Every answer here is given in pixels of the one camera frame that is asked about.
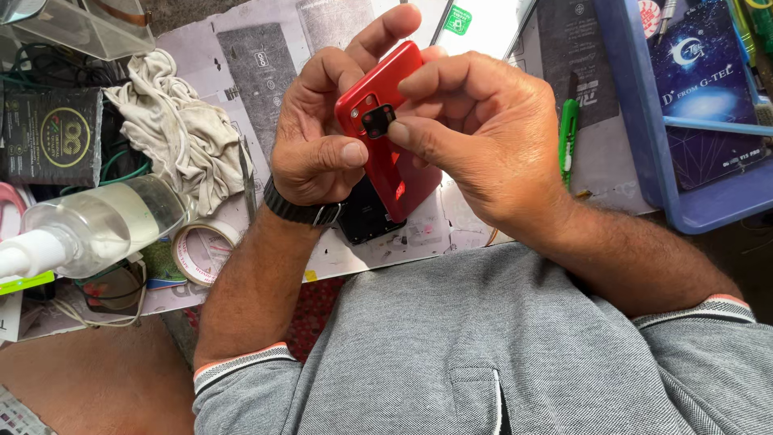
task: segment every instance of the spray bottle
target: spray bottle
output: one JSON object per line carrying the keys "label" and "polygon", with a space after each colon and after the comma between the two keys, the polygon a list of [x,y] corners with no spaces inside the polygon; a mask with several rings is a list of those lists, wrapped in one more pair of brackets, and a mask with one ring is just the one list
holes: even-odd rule
{"label": "spray bottle", "polygon": [[0,277],[87,278],[186,224],[193,205],[155,175],[43,201],[0,242]]}

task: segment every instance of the green sticker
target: green sticker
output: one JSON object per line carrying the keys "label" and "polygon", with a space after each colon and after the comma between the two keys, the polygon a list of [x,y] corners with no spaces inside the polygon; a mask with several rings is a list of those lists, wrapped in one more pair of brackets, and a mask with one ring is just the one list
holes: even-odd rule
{"label": "green sticker", "polygon": [[467,28],[472,21],[472,14],[464,9],[453,5],[451,10],[448,11],[448,17],[445,19],[445,29],[451,30],[457,35],[464,35],[467,33]]}

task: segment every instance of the red sticker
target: red sticker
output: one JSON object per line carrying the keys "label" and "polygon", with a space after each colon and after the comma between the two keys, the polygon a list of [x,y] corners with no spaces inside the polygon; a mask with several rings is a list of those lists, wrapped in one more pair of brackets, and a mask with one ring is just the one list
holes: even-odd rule
{"label": "red sticker", "polygon": [[639,0],[638,13],[642,16],[644,37],[649,38],[658,31],[658,24],[660,24],[660,6],[652,0]]}

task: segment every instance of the packing tape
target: packing tape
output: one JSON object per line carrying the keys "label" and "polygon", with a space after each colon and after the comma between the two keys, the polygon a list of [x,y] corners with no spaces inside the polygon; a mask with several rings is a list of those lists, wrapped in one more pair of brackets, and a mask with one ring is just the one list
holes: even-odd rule
{"label": "packing tape", "polygon": [[180,231],[177,231],[172,241],[172,257],[175,259],[178,269],[194,283],[201,284],[202,286],[211,286],[215,282],[217,274],[198,267],[191,259],[190,252],[188,252],[188,234],[191,230],[197,228],[214,231],[218,235],[223,236],[231,244],[231,248],[236,247],[240,237],[239,233],[232,226],[223,221],[209,218],[197,219],[193,223],[180,228]]}

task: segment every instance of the white spray nozzle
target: white spray nozzle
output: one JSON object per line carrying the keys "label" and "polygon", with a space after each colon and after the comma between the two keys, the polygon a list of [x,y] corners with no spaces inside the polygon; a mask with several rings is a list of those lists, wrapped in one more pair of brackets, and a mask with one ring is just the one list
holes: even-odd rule
{"label": "white spray nozzle", "polygon": [[62,242],[48,231],[32,230],[0,243],[0,277],[31,278],[66,261]]}

